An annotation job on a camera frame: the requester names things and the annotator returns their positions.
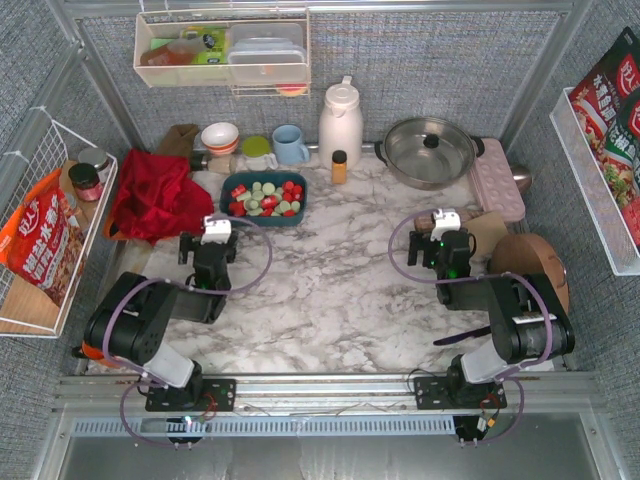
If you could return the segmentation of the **brown cardboard sheet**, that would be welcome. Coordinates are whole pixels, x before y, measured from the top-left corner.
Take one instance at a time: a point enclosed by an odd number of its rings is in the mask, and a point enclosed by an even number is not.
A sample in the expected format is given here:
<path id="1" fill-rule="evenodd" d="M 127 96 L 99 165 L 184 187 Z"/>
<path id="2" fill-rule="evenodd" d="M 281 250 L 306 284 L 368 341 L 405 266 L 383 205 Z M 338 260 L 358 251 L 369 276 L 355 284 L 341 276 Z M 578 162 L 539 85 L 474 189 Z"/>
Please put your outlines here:
<path id="1" fill-rule="evenodd" d="M 477 241 L 476 256 L 492 253 L 499 241 L 508 235 L 502 216 L 497 212 L 486 213 L 468 220 L 463 226 L 474 235 Z"/>

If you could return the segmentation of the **red capsule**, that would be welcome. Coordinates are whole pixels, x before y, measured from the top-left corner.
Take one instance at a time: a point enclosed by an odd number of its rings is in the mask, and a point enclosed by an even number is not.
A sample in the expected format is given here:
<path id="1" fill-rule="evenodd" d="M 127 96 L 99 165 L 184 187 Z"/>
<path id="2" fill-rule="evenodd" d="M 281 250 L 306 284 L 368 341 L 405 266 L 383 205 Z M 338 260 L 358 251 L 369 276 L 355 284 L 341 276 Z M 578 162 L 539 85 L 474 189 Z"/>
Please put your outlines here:
<path id="1" fill-rule="evenodd" d="M 244 185 L 240 184 L 231 191 L 231 196 L 233 198 L 237 198 L 240 195 L 244 194 L 246 191 L 247 188 Z"/>
<path id="2" fill-rule="evenodd" d="M 246 209 L 243 202 L 233 202 L 229 205 L 229 211 L 233 216 L 241 217 L 246 215 Z"/>
<path id="3" fill-rule="evenodd" d="M 295 185 L 291 191 L 292 196 L 295 200 L 300 200 L 304 196 L 304 189 L 300 185 Z"/>

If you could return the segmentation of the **green capsule bottom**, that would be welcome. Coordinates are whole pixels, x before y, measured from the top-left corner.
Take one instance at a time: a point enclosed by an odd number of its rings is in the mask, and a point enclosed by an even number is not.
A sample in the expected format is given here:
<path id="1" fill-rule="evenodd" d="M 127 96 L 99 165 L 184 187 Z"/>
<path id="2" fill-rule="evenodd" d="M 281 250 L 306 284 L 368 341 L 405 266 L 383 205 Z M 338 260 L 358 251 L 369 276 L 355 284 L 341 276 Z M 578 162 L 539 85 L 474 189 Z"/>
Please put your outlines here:
<path id="1" fill-rule="evenodd" d="M 257 208 L 260 208 L 260 202 L 258 200 L 255 199 L 247 199 L 244 201 L 244 207 L 247 211 L 250 210 L 255 210 Z"/>

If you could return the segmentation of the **green capsule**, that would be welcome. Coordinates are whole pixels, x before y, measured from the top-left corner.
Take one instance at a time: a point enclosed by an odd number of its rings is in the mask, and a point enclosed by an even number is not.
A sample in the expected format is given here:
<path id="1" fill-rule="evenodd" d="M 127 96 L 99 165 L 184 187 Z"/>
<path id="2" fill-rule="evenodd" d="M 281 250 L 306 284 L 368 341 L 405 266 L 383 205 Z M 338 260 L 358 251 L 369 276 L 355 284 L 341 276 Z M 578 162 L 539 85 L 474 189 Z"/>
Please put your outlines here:
<path id="1" fill-rule="evenodd" d="M 250 210 L 255 210 L 257 208 L 260 208 L 260 202 L 258 200 L 255 199 L 247 199 L 244 201 L 244 207 L 247 211 Z"/>
<path id="2" fill-rule="evenodd" d="M 276 191 L 276 187 L 273 183 L 267 182 L 263 185 L 262 191 L 265 195 L 272 195 Z"/>

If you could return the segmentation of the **red capsule number two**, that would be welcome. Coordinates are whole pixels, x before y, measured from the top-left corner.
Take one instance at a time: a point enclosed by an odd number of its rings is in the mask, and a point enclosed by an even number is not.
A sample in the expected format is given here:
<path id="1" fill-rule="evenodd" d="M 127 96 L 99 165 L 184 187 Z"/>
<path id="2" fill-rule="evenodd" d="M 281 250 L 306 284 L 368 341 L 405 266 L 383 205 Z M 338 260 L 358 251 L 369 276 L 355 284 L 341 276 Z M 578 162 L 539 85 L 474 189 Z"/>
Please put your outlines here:
<path id="1" fill-rule="evenodd" d="M 280 200 L 276 196 L 267 196 L 261 200 L 261 206 L 264 209 L 275 208 Z"/>

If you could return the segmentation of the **red cloth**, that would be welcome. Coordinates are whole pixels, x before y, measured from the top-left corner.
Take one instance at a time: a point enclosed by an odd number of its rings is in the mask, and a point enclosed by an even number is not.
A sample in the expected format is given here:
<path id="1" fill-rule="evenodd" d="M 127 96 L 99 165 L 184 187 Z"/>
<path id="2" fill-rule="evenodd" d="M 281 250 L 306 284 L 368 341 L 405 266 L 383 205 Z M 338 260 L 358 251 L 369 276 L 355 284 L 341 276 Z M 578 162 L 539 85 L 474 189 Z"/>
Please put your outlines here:
<path id="1" fill-rule="evenodd" d="M 107 219 L 114 220 L 126 240 L 151 245 L 183 232 L 200 233 L 214 203 L 190 173 L 187 158 L 130 150 Z"/>

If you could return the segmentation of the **teal storage basket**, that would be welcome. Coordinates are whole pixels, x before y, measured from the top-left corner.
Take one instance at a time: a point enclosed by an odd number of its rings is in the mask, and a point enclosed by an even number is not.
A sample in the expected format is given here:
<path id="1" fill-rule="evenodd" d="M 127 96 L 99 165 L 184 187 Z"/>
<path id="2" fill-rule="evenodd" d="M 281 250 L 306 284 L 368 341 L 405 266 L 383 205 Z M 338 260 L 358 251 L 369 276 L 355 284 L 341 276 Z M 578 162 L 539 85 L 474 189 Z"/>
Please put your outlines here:
<path id="1" fill-rule="evenodd" d="M 295 200 L 291 192 L 283 190 L 283 184 L 292 181 L 295 185 L 300 185 L 304 189 L 304 196 L 300 200 Z M 265 195 L 263 191 L 252 191 L 254 182 L 271 182 L 275 185 L 276 191 L 272 195 Z M 231 191 L 238 185 L 244 185 L 247 191 L 237 198 L 231 196 Z M 280 202 L 275 208 L 264 209 L 262 206 L 255 210 L 246 210 L 246 215 L 241 217 L 233 216 L 229 211 L 229 205 L 233 202 L 243 202 L 247 199 L 255 199 L 260 202 L 267 196 L 276 196 Z M 219 207 L 220 211 L 231 216 L 235 224 L 238 218 L 247 218 L 261 227 L 293 227 L 301 223 L 304 218 L 307 203 L 307 182 L 306 179 L 293 172 L 241 172 L 232 174 L 223 183 Z"/>

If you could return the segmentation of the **brown cloth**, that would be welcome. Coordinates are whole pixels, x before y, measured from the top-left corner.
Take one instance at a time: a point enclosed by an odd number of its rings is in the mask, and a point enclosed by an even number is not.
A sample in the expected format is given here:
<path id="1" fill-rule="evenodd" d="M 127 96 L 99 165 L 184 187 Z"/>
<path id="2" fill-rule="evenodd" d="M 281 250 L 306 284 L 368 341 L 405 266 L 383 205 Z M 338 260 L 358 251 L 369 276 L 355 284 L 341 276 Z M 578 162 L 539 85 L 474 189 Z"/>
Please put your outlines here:
<path id="1" fill-rule="evenodd" d="M 193 123 L 172 125 L 154 154 L 189 159 L 193 152 L 194 140 L 199 132 L 199 127 Z"/>

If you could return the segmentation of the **round wooden board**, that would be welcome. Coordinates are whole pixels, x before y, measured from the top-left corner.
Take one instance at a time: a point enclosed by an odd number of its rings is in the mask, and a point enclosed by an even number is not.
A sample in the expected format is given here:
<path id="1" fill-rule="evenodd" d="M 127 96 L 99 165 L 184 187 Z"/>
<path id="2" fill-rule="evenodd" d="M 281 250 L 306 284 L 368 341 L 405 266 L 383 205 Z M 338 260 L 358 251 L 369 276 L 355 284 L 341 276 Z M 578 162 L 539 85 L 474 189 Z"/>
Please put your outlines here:
<path id="1" fill-rule="evenodd" d="M 554 248 L 541 236 L 525 233 L 503 237 L 492 252 L 488 272 L 520 275 L 545 273 L 565 312 L 569 313 L 566 267 Z"/>

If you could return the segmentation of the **purple knife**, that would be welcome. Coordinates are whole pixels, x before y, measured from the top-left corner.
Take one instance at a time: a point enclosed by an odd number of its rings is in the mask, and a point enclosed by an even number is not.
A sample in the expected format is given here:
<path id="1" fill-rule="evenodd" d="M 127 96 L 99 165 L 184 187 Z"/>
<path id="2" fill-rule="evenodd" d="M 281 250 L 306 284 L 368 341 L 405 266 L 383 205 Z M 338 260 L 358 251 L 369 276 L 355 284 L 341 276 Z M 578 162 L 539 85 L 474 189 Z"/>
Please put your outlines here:
<path id="1" fill-rule="evenodd" d="M 489 335 L 491 333 L 491 327 L 489 325 L 478 328 L 478 329 L 474 329 L 474 330 L 470 330 L 467 332 L 463 332 L 463 333 L 459 333 L 459 334 L 455 334 L 455 335 L 451 335 L 448 337 L 444 337 L 438 340 L 434 340 L 433 341 L 433 345 L 434 346 L 448 346 L 448 345 L 453 345 L 459 342 L 462 342 L 464 340 L 467 339 L 472 339 L 472 338 L 481 338 L 484 337 L 486 335 Z"/>

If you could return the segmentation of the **orange tray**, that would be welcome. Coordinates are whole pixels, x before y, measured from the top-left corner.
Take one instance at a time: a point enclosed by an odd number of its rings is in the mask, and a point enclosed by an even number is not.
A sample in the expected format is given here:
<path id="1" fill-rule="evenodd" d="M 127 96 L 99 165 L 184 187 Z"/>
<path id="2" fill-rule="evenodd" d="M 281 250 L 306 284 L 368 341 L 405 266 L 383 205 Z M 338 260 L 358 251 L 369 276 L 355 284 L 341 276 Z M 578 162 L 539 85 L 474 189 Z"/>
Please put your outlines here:
<path id="1" fill-rule="evenodd" d="M 108 218 L 103 228 L 103 235 L 113 241 L 125 241 L 126 237 L 122 234 L 119 227 L 113 219 Z"/>

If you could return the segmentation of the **white orange striped bowl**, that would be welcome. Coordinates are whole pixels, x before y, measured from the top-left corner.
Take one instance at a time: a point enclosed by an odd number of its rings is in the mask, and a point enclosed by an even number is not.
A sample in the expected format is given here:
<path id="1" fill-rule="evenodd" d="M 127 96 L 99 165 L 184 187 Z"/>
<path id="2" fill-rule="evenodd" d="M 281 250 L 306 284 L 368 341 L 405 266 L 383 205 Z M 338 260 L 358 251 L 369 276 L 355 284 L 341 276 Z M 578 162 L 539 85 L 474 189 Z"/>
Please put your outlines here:
<path id="1" fill-rule="evenodd" d="M 201 132 L 201 141 L 213 155 L 233 153 L 239 144 L 239 130 L 229 122 L 217 122 Z"/>

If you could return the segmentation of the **blue mug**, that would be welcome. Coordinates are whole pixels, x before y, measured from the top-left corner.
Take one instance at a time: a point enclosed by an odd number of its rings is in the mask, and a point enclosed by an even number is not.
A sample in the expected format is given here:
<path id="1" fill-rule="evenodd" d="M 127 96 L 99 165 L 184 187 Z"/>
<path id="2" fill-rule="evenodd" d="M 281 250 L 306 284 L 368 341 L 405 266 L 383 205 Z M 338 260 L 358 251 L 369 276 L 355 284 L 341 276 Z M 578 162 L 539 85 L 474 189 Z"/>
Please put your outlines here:
<path id="1" fill-rule="evenodd" d="M 272 134 L 273 150 L 280 165 L 307 163 L 310 152 L 304 144 L 302 131 L 295 125 L 281 125 Z"/>

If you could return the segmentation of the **red seasoning bags right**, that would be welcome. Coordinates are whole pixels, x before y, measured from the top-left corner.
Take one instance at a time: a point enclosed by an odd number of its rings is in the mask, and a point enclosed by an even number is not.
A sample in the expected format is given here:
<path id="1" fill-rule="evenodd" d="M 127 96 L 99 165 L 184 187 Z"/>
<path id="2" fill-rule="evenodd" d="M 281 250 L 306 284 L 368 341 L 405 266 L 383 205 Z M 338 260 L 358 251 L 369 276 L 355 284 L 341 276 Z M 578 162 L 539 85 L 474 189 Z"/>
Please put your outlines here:
<path id="1" fill-rule="evenodd" d="M 569 94 L 635 245 L 639 244 L 639 39 L 626 27 Z"/>

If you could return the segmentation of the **green snack packet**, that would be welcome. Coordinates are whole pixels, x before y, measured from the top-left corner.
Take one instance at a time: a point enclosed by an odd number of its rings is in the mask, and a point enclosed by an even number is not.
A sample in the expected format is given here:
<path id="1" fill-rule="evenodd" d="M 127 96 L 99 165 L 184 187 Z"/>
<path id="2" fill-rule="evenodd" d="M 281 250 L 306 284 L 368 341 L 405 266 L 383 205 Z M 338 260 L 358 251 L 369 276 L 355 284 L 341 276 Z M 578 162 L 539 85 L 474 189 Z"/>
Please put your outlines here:
<path id="1" fill-rule="evenodd" d="M 206 36 L 206 48 L 192 59 L 193 65 L 222 65 L 227 63 L 229 35 L 226 28 L 190 26 L 180 32 L 184 39 L 197 39 Z"/>

